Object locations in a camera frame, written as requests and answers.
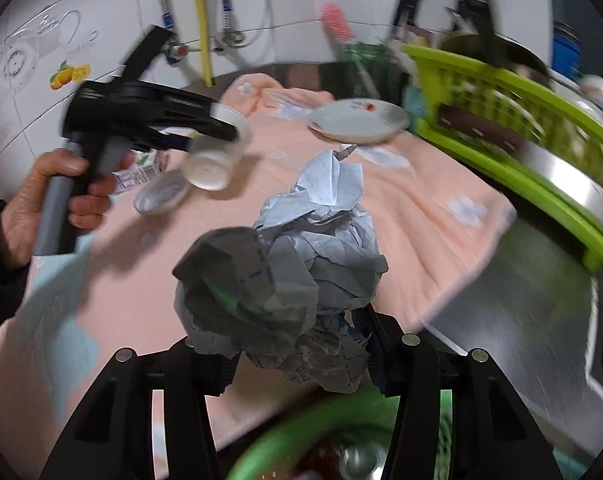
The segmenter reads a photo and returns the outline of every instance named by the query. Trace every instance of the clock drawing on tile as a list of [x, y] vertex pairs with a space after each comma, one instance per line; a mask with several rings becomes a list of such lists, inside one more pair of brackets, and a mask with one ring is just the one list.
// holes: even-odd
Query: clock drawing on tile
[[6, 77], [14, 92], [23, 90], [37, 71], [36, 45], [30, 30], [21, 30], [6, 42]]

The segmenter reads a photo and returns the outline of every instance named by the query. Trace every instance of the green dish rack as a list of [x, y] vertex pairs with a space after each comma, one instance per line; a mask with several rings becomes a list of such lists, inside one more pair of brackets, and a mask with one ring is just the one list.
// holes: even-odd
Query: green dish rack
[[441, 104], [496, 121], [559, 156], [603, 187], [603, 126], [576, 105], [517, 74], [442, 50], [406, 44], [419, 69], [429, 118], [415, 131], [505, 185], [563, 225], [586, 247], [582, 263], [603, 266], [603, 226], [549, 180], [481, 140], [437, 125]]

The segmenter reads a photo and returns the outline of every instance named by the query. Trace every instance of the fruit decal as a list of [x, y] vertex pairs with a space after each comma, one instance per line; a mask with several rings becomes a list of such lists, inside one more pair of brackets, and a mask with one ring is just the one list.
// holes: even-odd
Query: fruit decal
[[50, 78], [50, 88], [59, 90], [71, 81], [77, 83], [90, 75], [90, 65], [70, 66], [67, 62], [61, 63], [59, 69]]

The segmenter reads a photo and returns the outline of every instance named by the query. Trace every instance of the white crumpled paper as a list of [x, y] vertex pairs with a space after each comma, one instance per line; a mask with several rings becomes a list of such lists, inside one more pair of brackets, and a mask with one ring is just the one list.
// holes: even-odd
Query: white crumpled paper
[[345, 311], [373, 298], [388, 270], [363, 195], [355, 146], [310, 160], [290, 193], [262, 206], [251, 228], [207, 233], [174, 269], [175, 310], [195, 351], [234, 357], [288, 380], [353, 392], [366, 339]]

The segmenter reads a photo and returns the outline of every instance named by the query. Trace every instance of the green plastic bowl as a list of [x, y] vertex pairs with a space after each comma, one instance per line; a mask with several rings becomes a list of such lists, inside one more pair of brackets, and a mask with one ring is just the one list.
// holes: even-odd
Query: green plastic bowl
[[[399, 408], [399, 397], [387, 399], [376, 388], [341, 395], [310, 406], [295, 418], [272, 428], [236, 461], [228, 480], [286, 478], [294, 465], [323, 436], [357, 426], [373, 426], [392, 431]], [[453, 394], [441, 391], [441, 412], [452, 413]]]

